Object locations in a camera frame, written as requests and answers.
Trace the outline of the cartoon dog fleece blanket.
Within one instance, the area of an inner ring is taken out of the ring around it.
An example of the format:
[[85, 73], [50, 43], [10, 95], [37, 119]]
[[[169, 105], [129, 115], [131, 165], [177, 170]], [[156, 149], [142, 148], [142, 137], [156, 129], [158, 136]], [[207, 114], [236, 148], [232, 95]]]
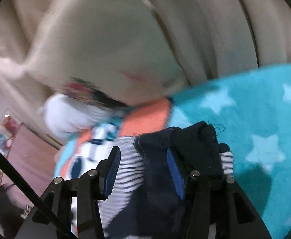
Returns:
[[70, 131], [55, 176], [75, 179], [125, 137], [201, 120], [233, 150], [234, 177], [272, 238], [291, 238], [291, 64], [213, 80]]

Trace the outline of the beige floral cushion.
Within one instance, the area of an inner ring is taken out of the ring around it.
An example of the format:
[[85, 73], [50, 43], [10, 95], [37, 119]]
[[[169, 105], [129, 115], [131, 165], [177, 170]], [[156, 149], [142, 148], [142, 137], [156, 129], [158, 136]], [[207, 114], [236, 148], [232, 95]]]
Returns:
[[89, 104], [128, 106], [187, 86], [143, 0], [64, 0], [55, 9], [27, 61], [40, 83]]

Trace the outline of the beige curtain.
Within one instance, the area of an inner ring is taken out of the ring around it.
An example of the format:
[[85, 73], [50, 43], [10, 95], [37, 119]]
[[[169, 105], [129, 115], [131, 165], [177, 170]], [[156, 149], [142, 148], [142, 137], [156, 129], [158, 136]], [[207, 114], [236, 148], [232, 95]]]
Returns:
[[[0, 0], [0, 89], [19, 118], [40, 132], [50, 130], [37, 108], [52, 94], [63, 93], [34, 79], [27, 61], [41, 35], [40, 27], [57, 15], [55, 4], [61, 1]], [[291, 63], [291, 0], [143, 2], [162, 29], [187, 86], [271, 64]]]

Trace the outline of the navy striped child pants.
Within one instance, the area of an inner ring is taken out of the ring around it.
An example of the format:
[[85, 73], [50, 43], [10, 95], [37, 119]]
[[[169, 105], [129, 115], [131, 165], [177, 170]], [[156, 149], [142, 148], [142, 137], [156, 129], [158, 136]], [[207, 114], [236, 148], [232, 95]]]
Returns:
[[121, 162], [112, 194], [100, 202], [106, 238], [179, 238], [184, 203], [167, 163], [176, 148], [191, 170], [233, 175], [233, 154], [214, 127], [198, 122], [141, 136], [121, 136]]

